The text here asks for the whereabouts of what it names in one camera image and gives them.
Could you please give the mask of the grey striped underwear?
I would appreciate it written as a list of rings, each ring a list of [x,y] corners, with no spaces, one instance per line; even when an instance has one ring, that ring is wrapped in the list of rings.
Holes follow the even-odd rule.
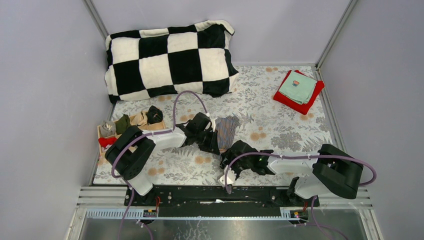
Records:
[[[217,130],[217,145],[220,153],[227,151],[234,142],[236,128],[240,126],[237,116],[218,117],[215,120]]]

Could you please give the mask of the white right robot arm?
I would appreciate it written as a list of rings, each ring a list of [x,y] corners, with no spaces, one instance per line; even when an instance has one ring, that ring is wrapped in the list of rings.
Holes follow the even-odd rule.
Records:
[[[257,150],[241,140],[221,154],[220,167],[224,173],[218,182],[228,192],[244,170],[260,176],[292,173],[286,198],[293,206],[329,193],[355,199],[364,168],[331,144],[323,144],[318,152],[279,154]]]

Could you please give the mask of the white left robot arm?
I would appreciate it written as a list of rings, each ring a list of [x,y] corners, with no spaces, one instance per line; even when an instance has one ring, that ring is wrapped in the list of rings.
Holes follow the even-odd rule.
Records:
[[[112,175],[127,182],[136,192],[136,199],[148,206],[155,200],[154,184],[142,170],[151,154],[196,144],[201,151],[218,155],[216,120],[200,112],[187,123],[173,128],[152,131],[131,126],[108,148],[104,157],[112,165]]]

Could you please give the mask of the floral patterned bed sheet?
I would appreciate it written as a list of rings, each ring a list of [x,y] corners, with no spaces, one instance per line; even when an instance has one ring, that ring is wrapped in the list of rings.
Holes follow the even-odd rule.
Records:
[[[240,126],[234,140],[244,141],[257,150],[278,153],[315,152],[323,144],[333,142],[332,131],[322,104],[314,101],[307,114],[273,99],[283,78],[290,70],[314,77],[313,66],[238,66],[239,78],[230,94],[213,98],[185,93],[163,95],[141,101],[121,101],[115,104],[111,119],[126,114],[136,115],[156,106],[163,112],[165,125],[184,123],[197,113],[212,117],[237,116]],[[217,185],[223,174],[219,159],[200,151],[196,144],[183,148],[163,149],[148,159],[143,173],[156,185]]]

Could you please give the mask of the beige rolled sock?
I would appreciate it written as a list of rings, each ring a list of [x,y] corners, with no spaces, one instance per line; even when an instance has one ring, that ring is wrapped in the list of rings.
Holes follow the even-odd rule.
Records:
[[[139,112],[130,117],[130,124],[132,126],[142,127],[148,125],[148,117],[146,112]]]

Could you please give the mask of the black white checkered pillow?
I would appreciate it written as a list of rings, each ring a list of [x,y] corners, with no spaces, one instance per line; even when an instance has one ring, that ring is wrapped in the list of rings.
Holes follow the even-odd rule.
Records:
[[[192,91],[220,97],[239,73],[229,50],[235,30],[225,20],[128,30],[105,39],[104,80],[111,103]]]

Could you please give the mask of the dark green rolled sock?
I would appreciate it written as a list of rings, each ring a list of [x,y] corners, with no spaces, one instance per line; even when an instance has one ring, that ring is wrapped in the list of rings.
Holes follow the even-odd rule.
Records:
[[[131,120],[127,114],[124,114],[119,120],[115,121],[116,134],[123,134],[130,126]]]

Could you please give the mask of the red folded garment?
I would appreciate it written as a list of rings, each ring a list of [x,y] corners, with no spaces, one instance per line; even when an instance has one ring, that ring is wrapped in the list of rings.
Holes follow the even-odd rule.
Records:
[[[324,87],[321,80],[308,77],[299,70],[289,70],[273,99],[306,115]]]

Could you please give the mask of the mint green folded cloth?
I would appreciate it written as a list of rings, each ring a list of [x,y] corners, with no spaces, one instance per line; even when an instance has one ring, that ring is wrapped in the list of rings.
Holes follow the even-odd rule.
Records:
[[[318,81],[313,78],[292,71],[287,75],[278,92],[300,105],[307,104],[317,83]]]

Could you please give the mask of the grey rolled sock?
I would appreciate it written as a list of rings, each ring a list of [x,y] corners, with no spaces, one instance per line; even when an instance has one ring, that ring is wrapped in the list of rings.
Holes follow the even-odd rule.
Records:
[[[100,136],[110,137],[116,134],[116,124],[113,121],[104,120],[99,126]]]

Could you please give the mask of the red rolled sock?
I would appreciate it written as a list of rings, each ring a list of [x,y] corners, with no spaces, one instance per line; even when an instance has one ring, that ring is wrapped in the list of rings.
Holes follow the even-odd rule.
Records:
[[[113,145],[117,141],[117,138],[111,136],[109,138],[100,137],[98,138],[98,143],[102,148],[107,148],[108,146]]]

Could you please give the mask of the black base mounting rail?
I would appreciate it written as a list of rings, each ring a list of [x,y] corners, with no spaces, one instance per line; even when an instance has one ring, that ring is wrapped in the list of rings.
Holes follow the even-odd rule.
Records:
[[[158,209],[159,217],[278,217],[283,207],[318,207],[283,187],[238,186],[231,193],[220,186],[155,185],[145,196],[128,189],[124,205]]]

